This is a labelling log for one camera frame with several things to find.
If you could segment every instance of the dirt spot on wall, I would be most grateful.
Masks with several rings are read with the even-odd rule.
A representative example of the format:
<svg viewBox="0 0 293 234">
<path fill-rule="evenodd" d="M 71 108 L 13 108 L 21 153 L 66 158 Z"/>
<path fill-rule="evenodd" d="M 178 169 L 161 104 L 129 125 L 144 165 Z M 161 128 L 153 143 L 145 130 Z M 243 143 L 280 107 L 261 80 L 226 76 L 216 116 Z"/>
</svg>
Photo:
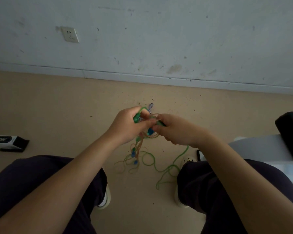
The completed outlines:
<svg viewBox="0 0 293 234">
<path fill-rule="evenodd" d="M 182 66 L 179 64 L 172 65 L 169 68 L 167 74 L 177 73 L 177 72 L 181 71 L 181 69 L 182 69 Z"/>
<path fill-rule="evenodd" d="M 208 75 L 212 75 L 212 74 L 214 74 L 216 72 L 217 72 L 217 70 L 215 69 L 215 70 L 211 71 L 210 73 L 208 73 Z"/>
</svg>

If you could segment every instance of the electrical socket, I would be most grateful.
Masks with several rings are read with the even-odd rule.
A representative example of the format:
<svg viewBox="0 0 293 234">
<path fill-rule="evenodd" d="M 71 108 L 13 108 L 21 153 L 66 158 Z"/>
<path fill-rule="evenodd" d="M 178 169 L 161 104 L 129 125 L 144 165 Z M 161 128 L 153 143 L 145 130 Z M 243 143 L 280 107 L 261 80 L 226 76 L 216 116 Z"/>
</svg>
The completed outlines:
<svg viewBox="0 0 293 234">
<path fill-rule="evenodd" d="M 79 43 L 76 30 L 71 27 L 61 27 L 66 42 Z"/>
</svg>

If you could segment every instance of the forearm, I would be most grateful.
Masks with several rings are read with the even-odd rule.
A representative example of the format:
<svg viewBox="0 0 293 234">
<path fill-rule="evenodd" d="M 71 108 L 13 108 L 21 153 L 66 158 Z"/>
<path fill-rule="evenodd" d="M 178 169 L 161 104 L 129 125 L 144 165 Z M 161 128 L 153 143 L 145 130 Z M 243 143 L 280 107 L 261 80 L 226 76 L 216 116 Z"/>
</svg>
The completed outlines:
<svg viewBox="0 0 293 234">
<path fill-rule="evenodd" d="M 200 133 L 198 147 L 226 189 L 248 233 L 293 233 L 293 203 L 229 145 L 209 132 Z"/>
<path fill-rule="evenodd" d="M 105 135 L 92 143 L 0 218 L 0 233 L 62 233 L 114 149 Z"/>
</svg>

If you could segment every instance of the white shoe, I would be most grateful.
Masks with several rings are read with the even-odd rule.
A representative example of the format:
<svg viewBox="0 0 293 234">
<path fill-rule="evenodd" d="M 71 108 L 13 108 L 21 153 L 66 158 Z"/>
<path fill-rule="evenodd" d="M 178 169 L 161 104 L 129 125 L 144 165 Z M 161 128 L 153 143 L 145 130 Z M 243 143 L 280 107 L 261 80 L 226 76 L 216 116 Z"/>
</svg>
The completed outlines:
<svg viewBox="0 0 293 234">
<path fill-rule="evenodd" d="M 182 158 L 182 161 L 181 161 L 181 164 L 180 164 L 180 169 L 182 169 L 182 167 L 187 163 L 187 162 L 197 162 L 197 159 L 195 157 L 192 157 L 192 156 L 188 156 L 188 155 L 185 155 L 183 158 Z M 183 203 L 180 202 L 179 200 L 179 197 L 178 197 L 178 185 L 176 187 L 176 191 L 175 191 L 175 202 L 176 204 L 181 207 L 181 208 L 188 208 L 189 206 L 187 205 L 184 205 Z"/>
<path fill-rule="evenodd" d="M 97 209 L 105 209 L 111 201 L 111 192 L 110 188 L 108 187 L 108 184 L 106 185 L 106 191 L 105 191 L 105 196 L 101 204 L 99 204 L 96 208 Z"/>
</svg>

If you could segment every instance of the dark pants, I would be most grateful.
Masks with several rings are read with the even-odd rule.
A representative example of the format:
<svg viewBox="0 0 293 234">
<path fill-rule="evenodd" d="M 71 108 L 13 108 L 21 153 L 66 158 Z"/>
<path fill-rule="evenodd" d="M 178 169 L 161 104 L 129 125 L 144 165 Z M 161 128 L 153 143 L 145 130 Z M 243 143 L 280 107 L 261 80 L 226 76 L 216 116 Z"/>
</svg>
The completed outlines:
<svg viewBox="0 0 293 234">
<path fill-rule="evenodd" d="M 246 161 L 293 203 L 293 184 L 283 172 L 266 163 Z M 206 214 L 202 233 L 247 233 L 226 190 L 207 161 L 186 163 L 177 182 L 181 203 Z"/>
<path fill-rule="evenodd" d="M 7 166 L 0 173 L 0 217 L 71 160 L 41 155 L 17 159 Z M 247 162 L 293 202 L 293 184 L 281 171 L 265 163 Z M 207 214 L 202 233 L 246 233 L 230 198 L 206 161 L 185 164 L 177 182 L 180 201 Z M 90 214 L 102 202 L 105 190 L 106 175 L 101 169 L 63 233 L 96 233 Z"/>
<path fill-rule="evenodd" d="M 0 217 L 70 161 L 70 157 L 40 155 L 17 159 L 8 165 L 0 172 Z M 96 233 L 90 214 L 103 201 L 105 190 L 106 175 L 100 169 L 63 233 Z"/>
</svg>

